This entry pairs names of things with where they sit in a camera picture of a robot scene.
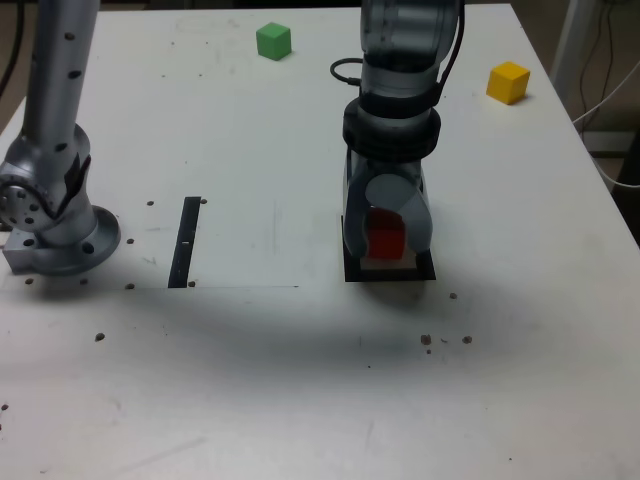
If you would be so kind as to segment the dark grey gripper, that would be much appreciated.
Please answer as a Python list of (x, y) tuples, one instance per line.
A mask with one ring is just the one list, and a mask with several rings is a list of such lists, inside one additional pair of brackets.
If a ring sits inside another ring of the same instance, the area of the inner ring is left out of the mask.
[[(378, 176), (371, 179), (371, 174)], [(424, 173), (420, 161), (393, 163), (359, 156), (357, 165), (346, 165), (343, 238), (355, 258), (364, 257), (368, 251), (365, 223), (370, 204), (401, 217), (408, 246), (417, 255), (430, 249), (433, 220), (424, 194)]]

